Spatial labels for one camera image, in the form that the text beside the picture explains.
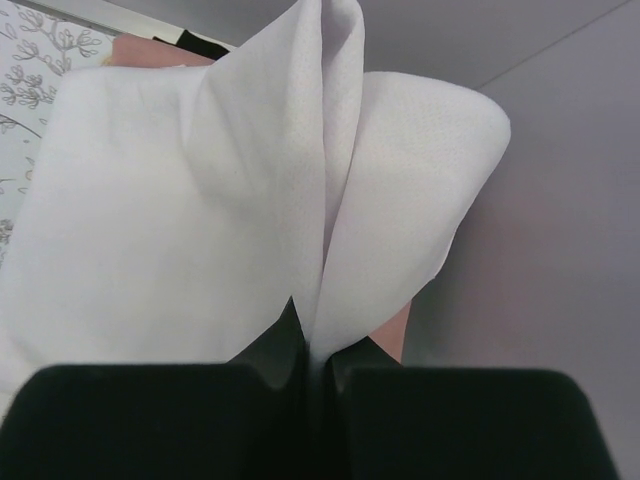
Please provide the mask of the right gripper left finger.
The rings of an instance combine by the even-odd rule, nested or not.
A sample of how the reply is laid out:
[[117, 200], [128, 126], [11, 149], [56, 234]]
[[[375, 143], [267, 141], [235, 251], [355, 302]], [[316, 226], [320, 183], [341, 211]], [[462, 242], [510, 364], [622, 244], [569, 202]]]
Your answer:
[[54, 365], [1, 427], [5, 479], [298, 479], [306, 347], [296, 309], [231, 361]]

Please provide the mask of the white t shirt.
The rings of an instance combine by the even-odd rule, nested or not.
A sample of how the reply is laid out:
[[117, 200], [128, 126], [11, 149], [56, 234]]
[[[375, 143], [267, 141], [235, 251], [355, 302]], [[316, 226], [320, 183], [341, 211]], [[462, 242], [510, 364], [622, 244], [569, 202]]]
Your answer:
[[73, 363], [233, 358], [293, 302], [314, 364], [441, 269], [510, 122], [364, 69], [355, 1], [205, 67], [67, 74], [1, 268], [1, 400]]

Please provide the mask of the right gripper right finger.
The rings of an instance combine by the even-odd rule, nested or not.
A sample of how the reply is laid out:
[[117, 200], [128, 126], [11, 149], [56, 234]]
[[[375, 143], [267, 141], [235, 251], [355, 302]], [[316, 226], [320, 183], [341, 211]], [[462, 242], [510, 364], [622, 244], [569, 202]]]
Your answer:
[[325, 367], [335, 479], [615, 479], [587, 396], [550, 370], [404, 367], [370, 339]]

